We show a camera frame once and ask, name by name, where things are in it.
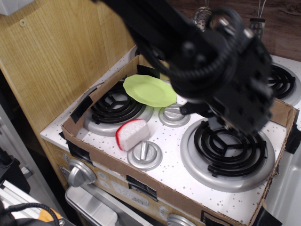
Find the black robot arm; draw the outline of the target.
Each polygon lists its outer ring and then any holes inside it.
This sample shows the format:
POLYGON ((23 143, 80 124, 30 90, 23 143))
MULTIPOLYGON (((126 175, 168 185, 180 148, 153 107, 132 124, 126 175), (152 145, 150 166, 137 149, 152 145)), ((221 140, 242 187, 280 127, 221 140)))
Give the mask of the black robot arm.
POLYGON ((205 30, 165 0, 107 0, 140 53, 187 100, 184 115, 215 117, 242 135, 260 131, 274 102, 271 56, 230 8, 213 11, 205 30))

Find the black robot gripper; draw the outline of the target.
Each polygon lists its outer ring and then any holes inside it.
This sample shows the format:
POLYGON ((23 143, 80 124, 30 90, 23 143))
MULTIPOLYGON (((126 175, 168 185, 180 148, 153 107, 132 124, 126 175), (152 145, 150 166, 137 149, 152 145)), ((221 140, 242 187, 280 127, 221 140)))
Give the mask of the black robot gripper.
POLYGON ((182 114, 214 117, 223 127, 243 135, 257 133, 271 118, 271 61, 254 32, 249 28, 241 30, 238 44, 224 63, 171 79, 174 90, 187 99, 181 107, 182 114), (202 76, 201 71, 208 71, 208 75, 202 76))

